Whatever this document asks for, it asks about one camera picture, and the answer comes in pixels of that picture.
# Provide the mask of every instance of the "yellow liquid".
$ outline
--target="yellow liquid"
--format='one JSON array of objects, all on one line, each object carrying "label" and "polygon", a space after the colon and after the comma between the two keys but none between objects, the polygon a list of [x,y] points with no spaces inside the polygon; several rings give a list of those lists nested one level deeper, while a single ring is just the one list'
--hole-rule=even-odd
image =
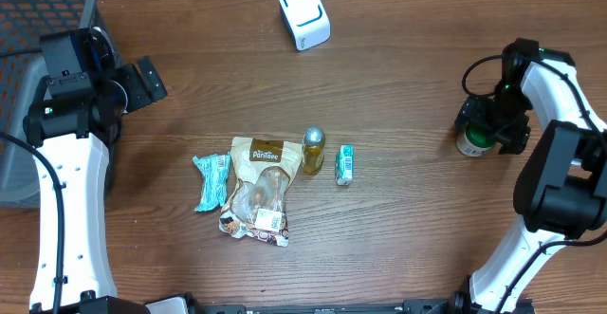
[{"label": "yellow liquid", "polygon": [[315,175],[322,168],[324,162],[324,141],[320,146],[303,146],[302,170],[309,175]]}]

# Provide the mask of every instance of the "bottle cap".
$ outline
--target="bottle cap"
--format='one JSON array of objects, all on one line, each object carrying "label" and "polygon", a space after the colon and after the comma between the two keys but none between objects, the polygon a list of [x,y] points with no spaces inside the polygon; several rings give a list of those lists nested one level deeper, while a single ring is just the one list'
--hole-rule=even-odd
[{"label": "bottle cap", "polygon": [[303,144],[317,146],[324,140],[324,132],[319,127],[310,127],[303,137]]}]

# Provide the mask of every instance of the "white plastic box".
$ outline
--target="white plastic box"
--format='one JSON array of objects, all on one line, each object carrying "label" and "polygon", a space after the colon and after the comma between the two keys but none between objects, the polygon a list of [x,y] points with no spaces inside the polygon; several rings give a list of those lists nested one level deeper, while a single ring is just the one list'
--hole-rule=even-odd
[{"label": "white plastic box", "polygon": [[321,0],[279,0],[281,14],[295,47],[302,51],[325,42],[331,24]]}]

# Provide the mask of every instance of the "plastic bag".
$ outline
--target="plastic bag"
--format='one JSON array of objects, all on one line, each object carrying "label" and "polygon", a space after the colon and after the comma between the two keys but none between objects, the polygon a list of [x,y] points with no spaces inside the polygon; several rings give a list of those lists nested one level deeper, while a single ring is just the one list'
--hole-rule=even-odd
[{"label": "plastic bag", "polygon": [[286,247],[285,193],[302,162],[302,145],[234,138],[230,155],[238,180],[222,208],[219,230]]}]

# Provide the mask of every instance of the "gray plastic basket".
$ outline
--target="gray plastic basket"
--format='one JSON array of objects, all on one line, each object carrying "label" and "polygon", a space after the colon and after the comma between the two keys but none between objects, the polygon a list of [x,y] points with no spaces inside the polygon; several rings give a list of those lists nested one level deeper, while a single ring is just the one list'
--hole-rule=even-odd
[{"label": "gray plastic basket", "polygon": [[[96,3],[97,0],[0,0],[0,53],[36,48],[40,36],[48,33],[92,27],[107,33]],[[0,130],[25,140],[23,117],[38,82],[47,73],[41,54],[0,59]],[[31,155],[0,140],[0,206],[38,207],[39,191]]]}]

